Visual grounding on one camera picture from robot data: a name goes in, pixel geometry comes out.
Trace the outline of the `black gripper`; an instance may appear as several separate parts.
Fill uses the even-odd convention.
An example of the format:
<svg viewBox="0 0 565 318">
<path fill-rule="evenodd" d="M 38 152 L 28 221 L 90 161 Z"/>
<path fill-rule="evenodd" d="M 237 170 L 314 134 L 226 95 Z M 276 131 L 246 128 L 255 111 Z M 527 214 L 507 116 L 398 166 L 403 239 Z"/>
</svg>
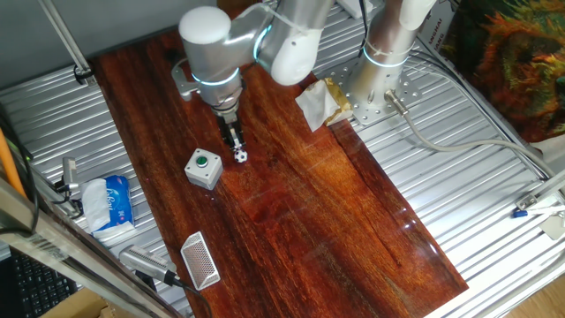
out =
<svg viewBox="0 0 565 318">
<path fill-rule="evenodd" d="M 243 131 L 240 124 L 237 123 L 238 109 L 238 104 L 234 104 L 226 109 L 214 108 L 222 140 L 229 148 L 233 148 L 235 152 L 243 150 L 245 146 Z"/>
</svg>

